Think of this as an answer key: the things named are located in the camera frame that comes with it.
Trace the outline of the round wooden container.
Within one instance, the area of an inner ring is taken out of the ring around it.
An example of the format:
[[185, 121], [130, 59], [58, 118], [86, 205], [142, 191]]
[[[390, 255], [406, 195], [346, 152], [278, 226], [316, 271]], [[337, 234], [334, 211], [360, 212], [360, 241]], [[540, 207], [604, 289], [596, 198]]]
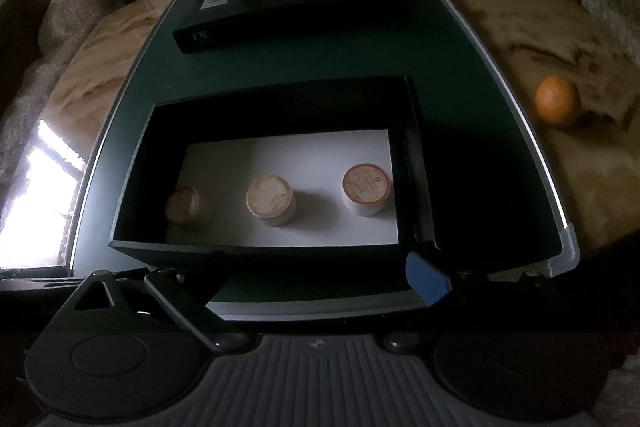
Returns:
[[290, 220], [296, 210], [292, 186], [275, 174], [255, 180], [245, 194], [247, 210], [270, 227], [280, 227]]
[[384, 209], [390, 198], [392, 181], [377, 165], [357, 164], [344, 173], [341, 191], [348, 210], [359, 217], [371, 217]]
[[200, 196], [190, 186], [179, 187], [168, 198], [166, 217], [177, 225], [187, 225], [198, 220]]

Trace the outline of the black box lid with label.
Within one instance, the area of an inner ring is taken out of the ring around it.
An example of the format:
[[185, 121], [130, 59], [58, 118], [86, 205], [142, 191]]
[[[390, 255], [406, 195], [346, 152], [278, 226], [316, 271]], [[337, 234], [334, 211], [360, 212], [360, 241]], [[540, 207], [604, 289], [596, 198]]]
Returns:
[[198, 0], [172, 31], [184, 54], [247, 43], [267, 32], [322, 23], [350, 10], [355, 0]]

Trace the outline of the dark green desk mat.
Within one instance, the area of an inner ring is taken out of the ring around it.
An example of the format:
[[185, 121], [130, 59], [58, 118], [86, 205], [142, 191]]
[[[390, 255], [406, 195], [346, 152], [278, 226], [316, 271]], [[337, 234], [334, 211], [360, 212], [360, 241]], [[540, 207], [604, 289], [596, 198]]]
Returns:
[[577, 267], [574, 227], [533, 127], [450, 0], [355, 0], [322, 23], [184, 54], [172, 31], [195, 2], [171, 2], [108, 118], [80, 207], [75, 275], [142, 267], [198, 271], [214, 295], [213, 308], [231, 320], [415, 306], [405, 276], [408, 254], [214, 254], [156, 265], [110, 244], [130, 162], [155, 106], [276, 83], [373, 76], [407, 76], [418, 92], [434, 243], [412, 253], [451, 282], [557, 277]]

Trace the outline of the open black storage box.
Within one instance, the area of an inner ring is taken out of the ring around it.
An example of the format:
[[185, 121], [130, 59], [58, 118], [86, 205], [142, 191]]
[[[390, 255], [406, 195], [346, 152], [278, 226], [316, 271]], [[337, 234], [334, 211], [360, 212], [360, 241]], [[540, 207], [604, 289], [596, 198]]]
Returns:
[[[162, 265], [209, 255], [402, 257], [434, 243], [418, 92], [407, 76], [307, 80], [251, 87], [155, 106], [131, 159], [110, 244]], [[342, 199], [353, 165], [392, 181], [384, 209], [359, 217]], [[293, 217], [270, 227], [245, 194], [275, 174], [296, 198]], [[166, 217], [168, 198], [190, 186], [198, 220]]]

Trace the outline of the orange fruit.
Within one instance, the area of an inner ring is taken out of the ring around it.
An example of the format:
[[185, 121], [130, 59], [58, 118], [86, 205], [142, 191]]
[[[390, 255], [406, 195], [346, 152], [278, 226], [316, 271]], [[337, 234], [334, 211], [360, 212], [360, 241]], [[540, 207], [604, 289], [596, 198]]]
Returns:
[[570, 127], [582, 113], [576, 84], [563, 76], [550, 76], [537, 88], [535, 106], [539, 117], [553, 127]]

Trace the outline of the beige fluffy blanket left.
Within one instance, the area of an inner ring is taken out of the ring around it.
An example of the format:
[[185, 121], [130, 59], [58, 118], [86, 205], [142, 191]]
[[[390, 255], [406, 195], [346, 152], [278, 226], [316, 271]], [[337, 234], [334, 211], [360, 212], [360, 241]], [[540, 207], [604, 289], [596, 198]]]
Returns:
[[138, 0], [6, 0], [1, 5], [1, 218], [36, 122], [96, 26]]

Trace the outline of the white fluffy cushion right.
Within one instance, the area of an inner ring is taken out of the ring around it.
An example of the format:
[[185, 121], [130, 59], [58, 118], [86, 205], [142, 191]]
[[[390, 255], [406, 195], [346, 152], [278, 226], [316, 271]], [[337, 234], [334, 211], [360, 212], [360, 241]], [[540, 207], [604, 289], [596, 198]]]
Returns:
[[629, 60], [639, 66], [640, 0], [582, 0], [582, 6], [608, 28]]

